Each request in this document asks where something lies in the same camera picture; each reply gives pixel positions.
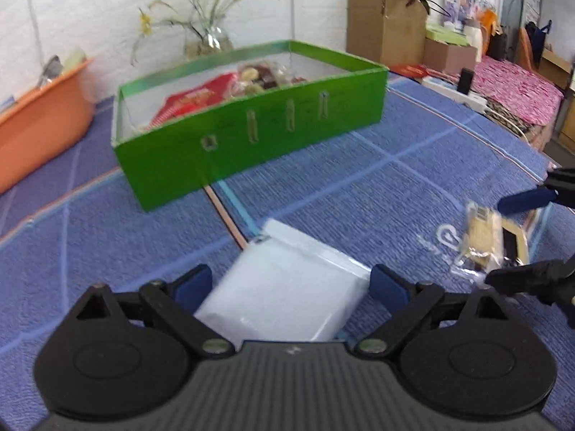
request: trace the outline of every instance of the white bottle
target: white bottle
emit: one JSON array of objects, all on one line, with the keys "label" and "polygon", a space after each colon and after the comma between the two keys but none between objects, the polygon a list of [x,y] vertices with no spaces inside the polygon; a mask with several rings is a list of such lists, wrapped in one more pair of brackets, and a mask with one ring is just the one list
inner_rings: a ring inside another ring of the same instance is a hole
[{"label": "white bottle", "polygon": [[468,19],[465,21],[464,34],[467,36],[469,43],[472,47],[477,49],[475,61],[481,62],[481,55],[483,53],[483,35],[481,34],[481,24],[475,19]]}]

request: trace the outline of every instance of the pink cloth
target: pink cloth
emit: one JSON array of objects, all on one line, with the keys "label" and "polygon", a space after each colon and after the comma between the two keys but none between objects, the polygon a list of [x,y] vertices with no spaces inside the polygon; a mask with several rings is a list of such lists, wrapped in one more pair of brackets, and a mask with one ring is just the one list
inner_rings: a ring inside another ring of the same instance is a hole
[{"label": "pink cloth", "polygon": [[555,86],[509,61],[483,57],[475,66],[472,88],[491,97],[527,123],[551,122],[563,94]]}]

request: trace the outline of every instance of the box handle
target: box handle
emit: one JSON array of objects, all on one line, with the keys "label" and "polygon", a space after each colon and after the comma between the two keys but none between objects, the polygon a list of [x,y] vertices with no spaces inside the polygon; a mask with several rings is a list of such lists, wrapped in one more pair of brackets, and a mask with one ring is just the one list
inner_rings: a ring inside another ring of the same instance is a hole
[{"label": "box handle", "polygon": [[217,137],[215,134],[208,134],[201,138],[200,143],[202,145],[202,149],[211,152],[217,149]]},{"label": "box handle", "polygon": [[287,101],[286,128],[290,133],[293,133],[295,130],[295,104],[293,99]]},{"label": "box handle", "polygon": [[329,92],[323,91],[320,93],[320,112],[319,112],[320,120],[327,120],[328,118],[327,104],[329,99],[330,99]]},{"label": "box handle", "polygon": [[248,121],[248,140],[251,144],[256,144],[258,142],[258,121],[255,118],[255,112],[253,110],[248,110],[246,112]]}]

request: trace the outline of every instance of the power strip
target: power strip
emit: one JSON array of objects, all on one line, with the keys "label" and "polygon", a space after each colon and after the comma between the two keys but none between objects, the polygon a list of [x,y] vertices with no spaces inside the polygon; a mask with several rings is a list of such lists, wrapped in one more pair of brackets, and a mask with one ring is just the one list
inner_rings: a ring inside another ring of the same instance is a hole
[{"label": "power strip", "polygon": [[445,82],[444,80],[438,79],[436,77],[427,76],[422,79],[422,85],[444,95],[445,97],[449,97],[451,100],[454,100],[457,103],[461,103],[470,109],[476,111],[477,113],[485,113],[485,108],[487,108],[487,99],[470,92],[468,95],[465,95],[462,92],[457,91],[457,87]]}]

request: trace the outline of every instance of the door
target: door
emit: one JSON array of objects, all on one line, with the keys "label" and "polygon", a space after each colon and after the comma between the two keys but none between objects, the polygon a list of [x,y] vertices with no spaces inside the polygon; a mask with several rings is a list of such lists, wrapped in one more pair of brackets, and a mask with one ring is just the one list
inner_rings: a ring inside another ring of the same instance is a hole
[{"label": "door", "polygon": [[522,10],[523,0],[503,0],[501,25],[507,34],[507,59],[510,61],[515,60]]}]

